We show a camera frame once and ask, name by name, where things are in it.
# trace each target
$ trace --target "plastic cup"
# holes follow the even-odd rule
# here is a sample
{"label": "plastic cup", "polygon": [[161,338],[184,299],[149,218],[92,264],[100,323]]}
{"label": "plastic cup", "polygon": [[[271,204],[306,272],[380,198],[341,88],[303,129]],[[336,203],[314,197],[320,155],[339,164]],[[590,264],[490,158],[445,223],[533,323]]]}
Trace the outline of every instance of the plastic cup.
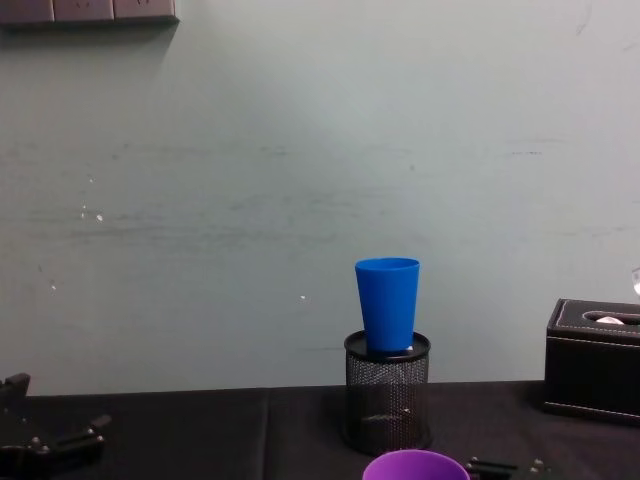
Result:
{"label": "plastic cup", "polygon": [[413,342],[420,262],[370,258],[356,263],[367,348],[400,352]]}
{"label": "plastic cup", "polygon": [[362,480],[470,480],[452,458],[426,450],[400,450],[376,458]]}

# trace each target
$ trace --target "black table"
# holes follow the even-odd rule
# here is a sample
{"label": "black table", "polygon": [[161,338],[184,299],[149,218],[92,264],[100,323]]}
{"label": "black table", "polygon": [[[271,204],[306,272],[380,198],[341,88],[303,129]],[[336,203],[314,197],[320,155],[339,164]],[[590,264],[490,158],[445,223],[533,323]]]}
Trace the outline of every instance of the black table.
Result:
{"label": "black table", "polygon": [[[430,385],[433,450],[531,464],[567,480],[640,478],[640,429],[546,415],[539,382]],[[105,458],[64,479],[358,480],[370,457],[340,437],[342,387],[36,397],[53,432],[109,413]]]}

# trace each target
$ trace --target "cup rim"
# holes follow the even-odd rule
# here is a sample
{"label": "cup rim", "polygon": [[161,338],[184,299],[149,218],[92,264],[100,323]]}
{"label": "cup rim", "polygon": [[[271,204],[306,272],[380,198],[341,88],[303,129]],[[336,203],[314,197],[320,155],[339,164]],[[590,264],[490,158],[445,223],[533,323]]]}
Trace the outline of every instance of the cup rim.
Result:
{"label": "cup rim", "polygon": [[356,270],[370,272],[388,272],[419,267],[420,262],[409,257],[376,257],[364,258],[356,262]]}
{"label": "cup rim", "polygon": [[470,480],[471,477],[469,476],[469,472],[467,472],[464,467],[462,465],[460,465],[458,462],[456,462],[453,458],[451,457],[447,457],[446,455],[443,455],[441,453],[437,453],[437,452],[433,452],[431,450],[416,450],[416,449],[410,449],[410,450],[396,450],[395,452],[387,452],[383,455],[380,455],[378,458],[374,459],[373,461],[371,461],[371,463],[369,463],[369,465],[367,465],[367,467],[364,469],[364,472],[362,474],[362,480],[367,480],[367,476],[369,475],[369,470],[375,466],[377,463],[379,463],[380,461],[382,461],[382,459],[388,458],[388,457],[392,457],[395,455],[402,455],[402,454],[407,454],[407,453],[417,453],[419,455],[423,455],[425,457],[432,457],[432,458],[437,458],[439,460],[443,460],[445,463],[448,463],[454,467],[457,467],[464,475],[465,475],[465,479],[466,480]]}

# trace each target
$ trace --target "wall socket panel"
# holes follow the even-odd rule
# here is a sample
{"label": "wall socket panel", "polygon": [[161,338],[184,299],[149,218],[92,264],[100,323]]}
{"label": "wall socket panel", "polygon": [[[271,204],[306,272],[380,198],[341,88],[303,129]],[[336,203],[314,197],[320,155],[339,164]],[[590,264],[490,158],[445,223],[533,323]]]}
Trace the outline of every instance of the wall socket panel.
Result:
{"label": "wall socket panel", "polygon": [[116,18],[175,18],[175,0],[113,0]]}
{"label": "wall socket panel", "polygon": [[53,22],[53,0],[0,0],[0,25]]}
{"label": "wall socket panel", "polygon": [[53,11],[56,22],[113,20],[114,18],[112,0],[53,0]]}

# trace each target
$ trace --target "black metal clamp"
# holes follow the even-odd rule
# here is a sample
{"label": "black metal clamp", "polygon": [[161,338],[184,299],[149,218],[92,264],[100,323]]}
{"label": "black metal clamp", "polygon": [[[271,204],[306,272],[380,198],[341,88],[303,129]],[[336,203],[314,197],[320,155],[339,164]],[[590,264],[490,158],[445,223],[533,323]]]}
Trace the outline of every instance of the black metal clamp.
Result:
{"label": "black metal clamp", "polygon": [[535,459],[527,467],[518,467],[471,457],[465,469],[469,472],[471,480],[563,480],[540,459]]}
{"label": "black metal clamp", "polygon": [[29,375],[21,373],[0,382],[0,480],[47,479],[97,462],[104,450],[102,432],[111,418],[103,415],[81,432],[53,437],[13,412],[29,381]]}

